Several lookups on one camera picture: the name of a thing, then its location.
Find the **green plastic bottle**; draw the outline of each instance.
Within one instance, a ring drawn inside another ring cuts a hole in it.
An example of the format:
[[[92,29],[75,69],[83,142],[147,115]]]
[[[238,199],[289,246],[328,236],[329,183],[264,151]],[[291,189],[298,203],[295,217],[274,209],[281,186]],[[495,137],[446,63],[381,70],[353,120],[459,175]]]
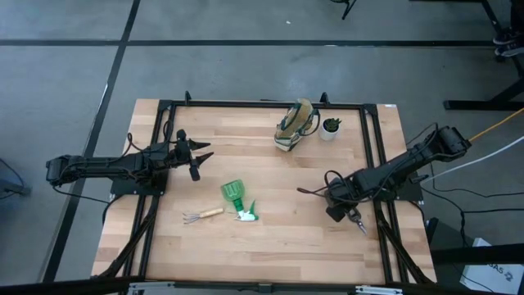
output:
[[[246,189],[244,188],[244,183],[240,180],[234,180],[228,184],[224,184],[220,187],[222,190],[222,195],[226,201],[233,202],[235,210],[238,213],[237,220],[240,221],[255,221],[259,217],[255,215],[255,201],[251,204],[251,207],[248,212],[244,212],[244,205],[242,204],[242,198]]]

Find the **sneaker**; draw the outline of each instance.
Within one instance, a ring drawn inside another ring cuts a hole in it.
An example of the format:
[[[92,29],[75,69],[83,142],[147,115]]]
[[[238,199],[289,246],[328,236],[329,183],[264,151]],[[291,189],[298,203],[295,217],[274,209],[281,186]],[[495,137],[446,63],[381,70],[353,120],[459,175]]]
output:
[[[306,133],[313,126],[313,119],[317,116],[317,125],[313,131]],[[314,133],[320,124],[320,113],[313,108],[307,98],[299,98],[295,105],[289,109],[274,136],[275,146],[285,152],[291,151],[304,136]]]
[[[516,38],[523,36],[524,33],[515,31],[511,28],[502,29],[502,31],[493,38],[493,43],[496,45],[506,45],[515,41]]]
[[[498,57],[513,57],[521,53],[524,53],[524,40],[516,40],[495,49],[495,55]]]

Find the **gray floor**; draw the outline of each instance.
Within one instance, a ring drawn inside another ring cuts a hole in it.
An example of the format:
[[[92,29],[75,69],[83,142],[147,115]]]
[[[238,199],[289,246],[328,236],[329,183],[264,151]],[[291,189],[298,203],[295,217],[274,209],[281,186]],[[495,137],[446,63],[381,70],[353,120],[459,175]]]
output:
[[[0,39],[119,39],[131,0],[0,2]],[[508,3],[491,3],[508,22]],[[131,39],[480,39],[493,35],[480,4],[407,0],[359,1],[346,21],[343,6],[327,0],[142,0]],[[39,280],[64,198],[44,182],[45,161],[81,153],[116,48],[0,47],[0,157],[33,188],[28,197],[0,201],[0,284]],[[433,121],[455,125],[467,137],[507,112],[444,111],[445,99],[487,99],[517,78],[492,48],[136,47],[127,48],[102,126],[96,155],[122,151],[137,98],[318,99],[395,103],[404,135]],[[483,156],[522,136],[524,117],[475,142],[442,171]],[[524,145],[437,180],[442,188],[482,193],[524,191]],[[11,177],[0,168],[0,175]],[[84,195],[106,198],[110,183],[89,180]],[[481,199],[450,193],[461,207],[524,207],[521,197]],[[87,278],[103,207],[81,201],[57,279]],[[427,217],[459,227],[459,213],[426,196]],[[467,232],[493,244],[522,243],[522,214],[468,216]]]

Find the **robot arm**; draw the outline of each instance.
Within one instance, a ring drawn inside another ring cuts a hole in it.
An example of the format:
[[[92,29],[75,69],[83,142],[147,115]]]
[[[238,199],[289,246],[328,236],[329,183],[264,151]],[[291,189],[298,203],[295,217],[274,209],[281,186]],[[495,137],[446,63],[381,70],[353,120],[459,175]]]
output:
[[[72,183],[82,178],[134,179],[138,184],[154,181],[163,170],[189,165],[193,181],[200,179],[198,167],[213,152],[199,157],[192,157],[191,151],[209,146],[209,143],[197,143],[186,139],[183,129],[177,132],[174,149],[165,151],[169,142],[157,143],[141,152],[122,157],[80,157],[64,155],[46,163],[46,180],[52,186]]]
[[[440,128],[407,152],[379,167],[358,170],[343,181],[333,180],[325,193],[329,205],[326,212],[338,222],[366,198],[390,200],[409,175],[419,168],[433,161],[458,159],[470,147],[471,144],[454,127]]]

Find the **potted plant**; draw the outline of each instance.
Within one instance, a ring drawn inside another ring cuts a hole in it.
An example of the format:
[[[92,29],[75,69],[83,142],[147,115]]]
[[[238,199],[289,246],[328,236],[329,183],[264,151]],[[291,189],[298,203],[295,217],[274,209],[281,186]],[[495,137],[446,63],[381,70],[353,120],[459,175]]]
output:
[[[333,140],[337,136],[338,132],[341,130],[340,119],[329,118],[324,120],[322,123],[322,130],[318,133],[320,138],[326,141]]]

